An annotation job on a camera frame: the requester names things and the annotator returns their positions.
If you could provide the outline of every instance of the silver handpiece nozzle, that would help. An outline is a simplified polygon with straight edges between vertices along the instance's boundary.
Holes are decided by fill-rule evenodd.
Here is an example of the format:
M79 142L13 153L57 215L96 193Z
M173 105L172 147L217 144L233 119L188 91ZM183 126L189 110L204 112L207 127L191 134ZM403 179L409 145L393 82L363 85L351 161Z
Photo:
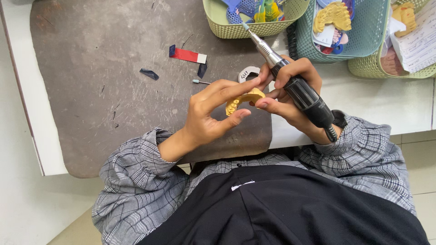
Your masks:
M265 58L266 63L270 68L274 67L274 65L283 59L280 55L274 52L274 50L264 40L251 32L250 29L247 31L250 33L251 40L256 44L257 50Z

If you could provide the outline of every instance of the fingernail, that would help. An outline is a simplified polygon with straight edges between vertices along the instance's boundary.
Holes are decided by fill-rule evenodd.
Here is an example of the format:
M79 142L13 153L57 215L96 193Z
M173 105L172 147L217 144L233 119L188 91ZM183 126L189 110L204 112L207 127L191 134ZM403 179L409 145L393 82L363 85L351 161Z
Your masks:
M257 108L259 108L259 109L265 109L267 106L268 106L267 103L262 103L262 104L260 104Z
M249 115L251 115L251 112L243 112L241 113L241 119Z

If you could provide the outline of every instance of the shirt cuff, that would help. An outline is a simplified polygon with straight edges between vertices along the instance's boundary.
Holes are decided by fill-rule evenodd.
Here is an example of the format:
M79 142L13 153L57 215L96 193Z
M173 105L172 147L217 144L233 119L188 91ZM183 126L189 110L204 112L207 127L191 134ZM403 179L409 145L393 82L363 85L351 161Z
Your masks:
M340 110L332 110L332 113L334 116L333 124L344 129L341 135L336 142L328 145L320 145L315 142L313 144L321 154L338 156L351 149L353 143L357 143L360 131L355 130L355 123L350 123L352 118L346 113Z
M140 143L141 157L150 170L156 174L165 174L179 161L167 162L163 160L157 148L157 145L171 135L173 134L168 130L155 128L142 136Z
M324 155L339 156L347 151L362 149L378 151L378 145L387 144L391 127L389 125L377 125L355 116L349 116L340 110L332 110L334 115L333 124L343 127L343 131L336 142L329 145L314 143L317 151Z

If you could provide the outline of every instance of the black handpiece grip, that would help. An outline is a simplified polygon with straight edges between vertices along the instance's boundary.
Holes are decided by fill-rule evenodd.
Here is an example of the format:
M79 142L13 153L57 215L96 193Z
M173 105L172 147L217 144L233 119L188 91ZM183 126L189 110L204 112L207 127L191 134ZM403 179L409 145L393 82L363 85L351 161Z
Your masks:
M274 79L277 78L279 70L287 64L289 64L289 61L282 59L271 69ZM316 127L325 129L331 142L337 140L336 132L332 127L334 121L333 113L303 77L300 75L291 77L283 89Z

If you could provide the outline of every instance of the gray plaid sleeve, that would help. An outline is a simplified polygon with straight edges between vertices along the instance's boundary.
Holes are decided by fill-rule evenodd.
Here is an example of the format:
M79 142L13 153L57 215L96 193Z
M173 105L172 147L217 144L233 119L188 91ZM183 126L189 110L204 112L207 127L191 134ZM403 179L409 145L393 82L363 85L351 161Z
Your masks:
M188 175L160 157L157 144L170 136L156 128L128 140L103 165L105 187L92 209L103 244L136 244L177 209Z
M300 160L345 186L392 201L416 215L401 149L389 142L391 127L334 110L344 130L329 145L304 146Z

